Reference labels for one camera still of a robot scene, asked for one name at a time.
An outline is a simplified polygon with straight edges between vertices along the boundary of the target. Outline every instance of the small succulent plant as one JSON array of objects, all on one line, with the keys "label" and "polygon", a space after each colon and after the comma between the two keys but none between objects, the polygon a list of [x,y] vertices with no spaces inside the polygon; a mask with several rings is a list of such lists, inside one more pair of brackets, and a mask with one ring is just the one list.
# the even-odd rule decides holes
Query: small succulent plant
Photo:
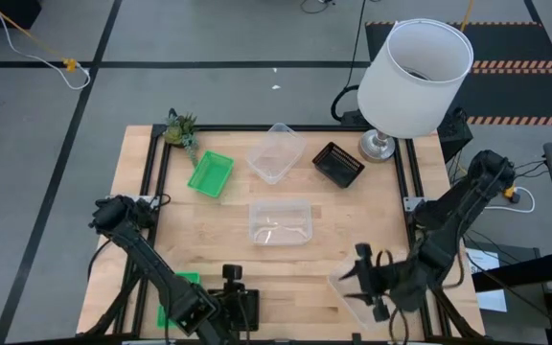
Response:
[{"label": "small succulent plant", "polygon": [[167,143],[178,148],[184,147],[194,167],[197,166],[198,148],[195,135],[196,120],[197,116],[193,116],[193,113],[178,115],[176,111],[171,108],[170,116],[168,117],[168,129],[163,133],[163,138]]}]

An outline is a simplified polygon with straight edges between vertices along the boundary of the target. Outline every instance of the black basket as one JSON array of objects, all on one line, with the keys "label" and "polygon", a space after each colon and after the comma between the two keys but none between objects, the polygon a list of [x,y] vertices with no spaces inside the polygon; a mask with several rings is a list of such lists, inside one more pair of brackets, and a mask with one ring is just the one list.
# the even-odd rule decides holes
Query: black basket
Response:
[{"label": "black basket", "polygon": [[355,181],[365,166],[338,145],[330,142],[314,159],[314,167],[341,188]]}]

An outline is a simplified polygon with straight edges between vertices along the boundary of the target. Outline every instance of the white lamp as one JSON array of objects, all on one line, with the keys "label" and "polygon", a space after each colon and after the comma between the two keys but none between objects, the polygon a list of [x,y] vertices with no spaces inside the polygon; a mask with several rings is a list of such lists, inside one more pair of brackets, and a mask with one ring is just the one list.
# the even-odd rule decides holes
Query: white lamp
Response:
[{"label": "white lamp", "polygon": [[473,60],[472,45],[450,25],[396,23],[357,92],[359,110],[375,128],[361,137],[361,155],[384,161],[395,150],[391,137],[423,136],[440,125]]}]

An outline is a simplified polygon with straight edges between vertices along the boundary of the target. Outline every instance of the green plastic container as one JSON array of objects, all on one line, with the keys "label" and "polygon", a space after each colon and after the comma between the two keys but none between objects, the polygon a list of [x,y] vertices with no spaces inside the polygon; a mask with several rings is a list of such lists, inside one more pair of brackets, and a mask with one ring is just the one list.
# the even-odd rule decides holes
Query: green plastic container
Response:
[{"label": "green plastic container", "polygon": [[[201,284],[201,279],[199,279],[199,273],[197,272],[176,272],[176,275],[183,276],[189,280],[191,283]],[[176,324],[170,320],[169,329],[174,329]],[[163,306],[159,305],[159,310],[157,312],[157,328],[165,329],[165,310]]]},{"label": "green plastic container", "polygon": [[234,168],[234,160],[207,150],[187,186],[211,197],[219,197]]}]

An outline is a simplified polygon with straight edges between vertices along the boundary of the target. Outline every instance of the wooden tabletop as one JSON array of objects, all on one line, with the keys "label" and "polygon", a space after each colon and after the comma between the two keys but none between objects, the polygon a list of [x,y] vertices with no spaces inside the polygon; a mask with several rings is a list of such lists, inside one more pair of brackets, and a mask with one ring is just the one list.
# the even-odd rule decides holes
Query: wooden tabletop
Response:
[{"label": "wooden tabletop", "polygon": [[[327,277],[355,244],[369,242],[375,253],[389,249],[395,260],[403,260],[408,242],[394,160],[380,164],[363,161],[357,151],[361,132],[301,132],[307,140],[302,158],[276,185],[268,185],[246,165],[249,148],[264,137],[263,132],[200,132],[202,150],[214,150],[235,159],[233,172],[220,198],[202,195],[187,187],[193,172],[184,149],[172,149],[164,192],[172,202],[161,210],[156,251],[174,271],[193,271],[206,288],[221,288],[223,264],[242,265],[246,288],[260,291],[260,327],[255,339],[346,340],[361,333],[364,340],[389,339],[388,322],[363,330],[342,300],[329,286]],[[138,195],[150,141],[150,126],[129,126],[121,148],[113,195]],[[365,164],[365,170],[348,188],[340,189],[317,171],[311,160],[330,141]],[[437,198],[449,189],[437,134],[415,139],[425,195]],[[160,142],[150,183],[154,193],[159,169]],[[405,149],[404,167],[409,176]],[[408,177],[412,194],[412,179]],[[249,204],[257,199],[303,198],[311,203],[312,239],[301,246],[259,246],[248,237]],[[93,266],[78,332],[86,331],[107,309],[118,293],[127,255],[108,246]],[[480,311],[465,261],[466,279],[461,287],[447,291],[455,307],[473,328],[484,333]],[[445,284],[457,280],[455,265]],[[130,330],[135,294],[127,306],[125,330]],[[428,295],[432,329],[439,334],[433,298]],[[157,291],[149,285],[142,337],[163,338],[156,327]],[[423,340],[418,312],[406,314],[410,339]],[[403,337],[403,323],[396,318],[395,334]],[[184,337],[171,331],[171,337]]]}]

